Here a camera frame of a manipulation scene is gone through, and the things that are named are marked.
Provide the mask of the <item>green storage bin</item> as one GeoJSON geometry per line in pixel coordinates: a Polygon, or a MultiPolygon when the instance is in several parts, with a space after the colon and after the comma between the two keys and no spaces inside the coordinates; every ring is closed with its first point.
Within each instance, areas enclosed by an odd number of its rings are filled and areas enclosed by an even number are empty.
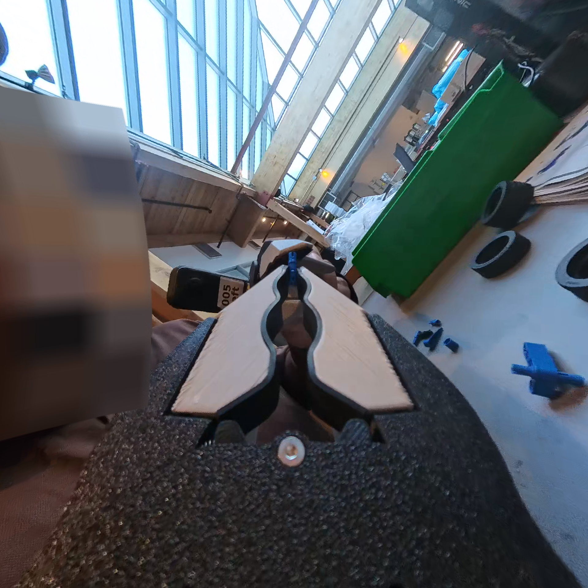
{"type": "Polygon", "coordinates": [[[439,133],[353,250],[384,298],[408,298],[481,216],[490,191],[514,180],[562,120],[499,63],[439,133]]]}

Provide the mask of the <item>large window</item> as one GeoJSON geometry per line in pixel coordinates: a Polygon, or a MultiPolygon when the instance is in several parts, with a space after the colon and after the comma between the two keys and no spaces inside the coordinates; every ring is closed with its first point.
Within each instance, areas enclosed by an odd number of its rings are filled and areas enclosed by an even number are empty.
{"type": "Polygon", "coordinates": [[[253,176],[342,1],[1,1],[1,80],[118,107],[128,127],[253,176]]]}

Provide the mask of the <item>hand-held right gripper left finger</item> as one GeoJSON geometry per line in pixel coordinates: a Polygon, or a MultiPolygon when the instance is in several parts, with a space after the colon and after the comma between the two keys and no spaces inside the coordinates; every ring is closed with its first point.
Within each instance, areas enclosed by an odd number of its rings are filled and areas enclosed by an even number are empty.
{"type": "Polygon", "coordinates": [[[280,266],[219,313],[171,415],[234,421],[245,434],[267,420],[279,399],[273,341],[289,283],[288,267],[280,266]]]}

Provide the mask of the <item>clear plastic bag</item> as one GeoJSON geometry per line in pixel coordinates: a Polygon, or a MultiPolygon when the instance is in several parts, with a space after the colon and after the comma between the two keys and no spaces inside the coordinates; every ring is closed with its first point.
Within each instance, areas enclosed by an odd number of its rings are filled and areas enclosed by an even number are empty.
{"type": "Polygon", "coordinates": [[[352,204],[349,211],[330,224],[326,239],[335,260],[351,262],[353,250],[386,206],[392,203],[396,191],[393,187],[388,193],[360,198],[352,204]]]}

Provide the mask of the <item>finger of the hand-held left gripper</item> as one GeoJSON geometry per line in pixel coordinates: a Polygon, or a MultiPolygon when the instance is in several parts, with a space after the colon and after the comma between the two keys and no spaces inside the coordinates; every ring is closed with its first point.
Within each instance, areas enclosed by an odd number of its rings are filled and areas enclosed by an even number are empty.
{"type": "Polygon", "coordinates": [[[312,252],[313,245],[304,240],[269,240],[261,247],[256,261],[257,277],[265,277],[277,266],[287,265],[289,254],[303,259],[312,252]]]}
{"type": "Polygon", "coordinates": [[[317,251],[309,251],[298,261],[298,269],[305,268],[325,282],[336,282],[337,275],[334,265],[323,259],[317,251]]]}

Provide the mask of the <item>wooden bench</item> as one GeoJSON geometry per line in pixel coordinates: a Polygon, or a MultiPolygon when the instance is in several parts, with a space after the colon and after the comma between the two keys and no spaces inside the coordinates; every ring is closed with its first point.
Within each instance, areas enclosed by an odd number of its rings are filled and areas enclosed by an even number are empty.
{"type": "Polygon", "coordinates": [[[208,318],[216,318],[217,313],[177,309],[167,302],[167,290],[172,268],[156,255],[148,251],[149,271],[151,276],[152,317],[157,322],[188,319],[201,322],[208,318]]]}

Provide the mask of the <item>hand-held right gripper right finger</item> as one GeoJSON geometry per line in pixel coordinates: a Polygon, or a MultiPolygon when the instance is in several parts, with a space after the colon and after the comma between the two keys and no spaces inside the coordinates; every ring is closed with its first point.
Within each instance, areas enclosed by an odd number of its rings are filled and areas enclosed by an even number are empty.
{"type": "Polygon", "coordinates": [[[304,399],[311,412],[342,432],[353,419],[415,410],[364,310],[307,268],[297,271],[298,305],[291,347],[305,358],[304,399]]]}

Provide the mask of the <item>wooden wall ledge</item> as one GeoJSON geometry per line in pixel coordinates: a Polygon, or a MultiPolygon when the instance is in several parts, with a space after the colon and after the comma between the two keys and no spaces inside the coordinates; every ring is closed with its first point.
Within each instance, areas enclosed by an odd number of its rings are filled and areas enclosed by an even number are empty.
{"type": "Polygon", "coordinates": [[[264,205],[254,187],[236,175],[137,130],[127,132],[149,249],[199,243],[245,248],[252,241],[278,238],[308,240],[318,249],[328,246],[294,205],[275,199],[264,205]]]}

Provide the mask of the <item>wooden beam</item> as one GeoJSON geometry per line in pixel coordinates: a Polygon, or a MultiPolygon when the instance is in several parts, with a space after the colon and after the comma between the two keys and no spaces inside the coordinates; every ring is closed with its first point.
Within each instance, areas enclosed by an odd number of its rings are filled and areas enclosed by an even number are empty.
{"type": "Polygon", "coordinates": [[[374,42],[363,66],[348,68],[354,50],[388,1],[342,1],[323,42],[258,166],[252,184],[274,195],[285,176],[291,198],[317,201],[423,38],[430,23],[401,1],[374,42]]]}

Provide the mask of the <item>person's left forearm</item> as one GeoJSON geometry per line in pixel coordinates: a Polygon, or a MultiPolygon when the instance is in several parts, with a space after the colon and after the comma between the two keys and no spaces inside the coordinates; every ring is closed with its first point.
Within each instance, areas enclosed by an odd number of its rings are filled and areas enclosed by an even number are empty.
{"type": "Polygon", "coordinates": [[[331,248],[322,250],[320,257],[328,266],[328,269],[323,273],[322,279],[352,302],[358,304],[359,301],[353,285],[342,274],[345,261],[343,259],[336,259],[335,252],[331,248]]]}

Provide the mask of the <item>black toy tyre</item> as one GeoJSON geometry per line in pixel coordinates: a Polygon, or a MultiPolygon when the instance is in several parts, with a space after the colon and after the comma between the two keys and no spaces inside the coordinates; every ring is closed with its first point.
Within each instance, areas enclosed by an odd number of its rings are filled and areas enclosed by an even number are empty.
{"type": "Polygon", "coordinates": [[[510,230],[523,219],[534,204],[534,188],[526,182],[505,180],[489,194],[480,218],[482,225],[510,230]]]}
{"type": "Polygon", "coordinates": [[[517,231],[496,235],[476,255],[470,268],[486,279],[499,277],[514,268],[529,253],[531,242],[517,231]]]}
{"type": "Polygon", "coordinates": [[[587,239],[577,244],[559,262],[555,278],[561,287],[587,302],[587,239]]]}

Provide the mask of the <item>black case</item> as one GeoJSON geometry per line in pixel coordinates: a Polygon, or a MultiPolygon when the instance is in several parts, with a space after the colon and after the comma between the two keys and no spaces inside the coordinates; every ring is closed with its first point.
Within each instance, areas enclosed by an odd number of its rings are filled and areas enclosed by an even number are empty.
{"type": "Polygon", "coordinates": [[[538,67],[530,92],[560,118],[587,102],[587,32],[574,31],[538,67]]]}

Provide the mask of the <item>open instruction booklet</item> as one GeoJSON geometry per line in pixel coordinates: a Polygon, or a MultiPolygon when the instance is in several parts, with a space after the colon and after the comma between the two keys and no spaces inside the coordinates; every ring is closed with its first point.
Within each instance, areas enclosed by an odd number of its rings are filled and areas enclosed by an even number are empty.
{"type": "Polygon", "coordinates": [[[587,199],[587,105],[571,115],[516,180],[533,187],[537,204],[587,199]]]}

